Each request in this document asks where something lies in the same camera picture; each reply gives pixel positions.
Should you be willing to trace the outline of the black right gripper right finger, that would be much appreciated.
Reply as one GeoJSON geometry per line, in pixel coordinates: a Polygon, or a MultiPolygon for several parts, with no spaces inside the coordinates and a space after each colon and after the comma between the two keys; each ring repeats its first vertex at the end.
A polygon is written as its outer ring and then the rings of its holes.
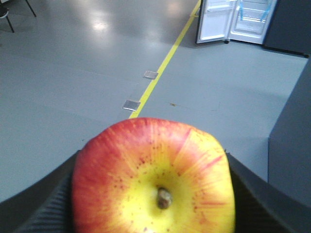
{"type": "Polygon", "coordinates": [[[249,170],[227,153],[235,197],[237,233],[309,233],[311,209],[249,170]]]}

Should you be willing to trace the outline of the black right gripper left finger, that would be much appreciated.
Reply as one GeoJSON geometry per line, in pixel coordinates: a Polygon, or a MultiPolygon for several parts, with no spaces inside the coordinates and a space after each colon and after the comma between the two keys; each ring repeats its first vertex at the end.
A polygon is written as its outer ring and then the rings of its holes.
{"type": "Polygon", "coordinates": [[[72,233],[71,180],[77,153],[0,204],[2,233],[72,233]]]}

